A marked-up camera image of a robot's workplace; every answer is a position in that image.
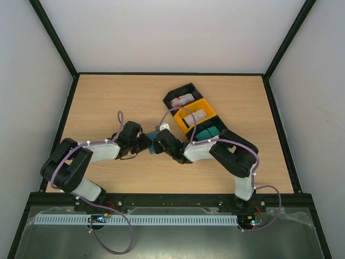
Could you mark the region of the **teal card holder wallet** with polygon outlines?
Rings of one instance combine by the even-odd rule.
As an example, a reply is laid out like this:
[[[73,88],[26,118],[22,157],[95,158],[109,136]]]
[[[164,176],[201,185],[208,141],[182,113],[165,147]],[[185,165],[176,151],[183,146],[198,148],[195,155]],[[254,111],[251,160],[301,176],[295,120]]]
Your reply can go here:
[[[158,134],[157,131],[149,132],[149,133],[146,134],[147,137],[149,138],[149,140],[151,141],[151,144],[150,144],[150,146],[148,148],[150,154],[155,154],[154,140],[155,140],[157,134]]]

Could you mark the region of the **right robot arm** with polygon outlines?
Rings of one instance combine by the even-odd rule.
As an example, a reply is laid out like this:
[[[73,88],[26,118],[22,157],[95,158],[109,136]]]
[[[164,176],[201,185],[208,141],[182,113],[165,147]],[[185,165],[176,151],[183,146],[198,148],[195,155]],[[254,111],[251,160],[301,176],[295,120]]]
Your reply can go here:
[[[254,175],[260,159],[257,147],[224,129],[210,139],[181,142],[169,130],[158,132],[153,147],[156,154],[166,153],[180,164],[215,159],[234,176],[234,206],[245,212],[254,205]]]

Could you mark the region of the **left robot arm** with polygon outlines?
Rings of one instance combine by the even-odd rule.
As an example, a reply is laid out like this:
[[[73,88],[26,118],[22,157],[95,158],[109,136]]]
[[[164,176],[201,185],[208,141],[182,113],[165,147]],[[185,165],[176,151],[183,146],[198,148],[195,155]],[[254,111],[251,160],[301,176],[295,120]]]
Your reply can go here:
[[[95,142],[77,142],[65,138],[40,170],[41,176],[64,193],[95,202],[105,190],[85,178],[89,164],[102,160],[122,160],[127,154],[137,155],[148,149],[152,141],[140,124],[128,121],[111,138]]]

